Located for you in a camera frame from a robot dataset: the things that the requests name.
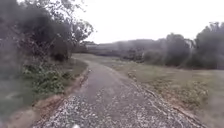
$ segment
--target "gravel road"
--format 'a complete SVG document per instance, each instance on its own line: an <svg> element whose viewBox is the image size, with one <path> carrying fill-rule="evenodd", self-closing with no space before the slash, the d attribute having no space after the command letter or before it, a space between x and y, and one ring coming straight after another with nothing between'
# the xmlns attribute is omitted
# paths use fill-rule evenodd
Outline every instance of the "gravel road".
<svg viewBox="0 0 224 128"><path fill-rule="evenodd" d="M48 120L33 128L202 128L113 69L89 62L90 73Z"/></svg>

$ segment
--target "sky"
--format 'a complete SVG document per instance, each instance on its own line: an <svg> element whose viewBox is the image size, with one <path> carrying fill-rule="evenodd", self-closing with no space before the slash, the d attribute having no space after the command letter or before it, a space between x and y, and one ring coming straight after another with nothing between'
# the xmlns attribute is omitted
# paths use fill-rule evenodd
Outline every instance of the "sky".
<svg viewBox="0 0 224 128"><path fill-rule="evenodd" d="M89 21L97 32L87 40L111 43L158 39L169 33L194 39L209 22L224 21L222 0L85 0Z"/></svg>

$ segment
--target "field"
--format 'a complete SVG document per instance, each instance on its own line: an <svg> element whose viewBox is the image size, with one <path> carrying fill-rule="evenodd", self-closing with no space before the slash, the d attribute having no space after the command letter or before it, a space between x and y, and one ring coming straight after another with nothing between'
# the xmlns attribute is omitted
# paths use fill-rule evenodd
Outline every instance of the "field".
<svg viewBox="0 0 224 128"><path fill-rule="evenodd" d="M184 70L88 54L75 57L101 63L141 82L142 88L191 111L210 128L224 125L224 71Z"/></svg>

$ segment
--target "tree line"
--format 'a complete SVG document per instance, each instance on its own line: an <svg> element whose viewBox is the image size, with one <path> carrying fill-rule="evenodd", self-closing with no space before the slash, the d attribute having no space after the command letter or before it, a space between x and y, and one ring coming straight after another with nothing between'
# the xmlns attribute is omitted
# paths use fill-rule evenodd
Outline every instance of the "tree line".
<svg viewBox="0 0 224 128"><path fill-rule="evenodd" d="M75 0L1 0L0 24L17 34L18 51L64 61L93 32L90 23L76 18L77 9L82 4ZM10 36L5 33L1 39Z"/></svg>
<svg viewBox="0 0 224 128"><path fill-rule="evenodd" d="M88 52L138 62L196 69L224 68L224 23L210 23L194 40L169 34L158 40L137 39L95 45Z"/></svg>

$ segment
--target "grass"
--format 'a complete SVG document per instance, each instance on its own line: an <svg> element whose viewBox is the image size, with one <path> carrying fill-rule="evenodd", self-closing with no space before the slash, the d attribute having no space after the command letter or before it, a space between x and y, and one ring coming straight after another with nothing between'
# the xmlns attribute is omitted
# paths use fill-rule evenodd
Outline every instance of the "grass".
<svg viewBox="0 0 224 128"><path fill-rule="evenodd" d="M196 111L208 102L214 71L182 70L139 64L116 57L78 55L95 61L137 80L145 89L154 90L163 98L183 108Z"/></svg>
<svg viewBox="0 0 224 128"><path fill-rule="evenodd" d="M7 120L12 113L40 99L63 94L69 83L86 69L87 64L74 59L59 63L33 58L24 63L22 72L18 70L19 67L16 70L11 67L0 67L4 70L0 72L0 121Z"/></svg>
<svg viewBox="0 0 224 128"><path fill-rule="evenodd" d="M34 92L35 101L44 99L53 94L63 94L66 86L87 67L82 61L69 60L68 62L54 62L25 64L24 79L30 81L29 86Z"/></svg>

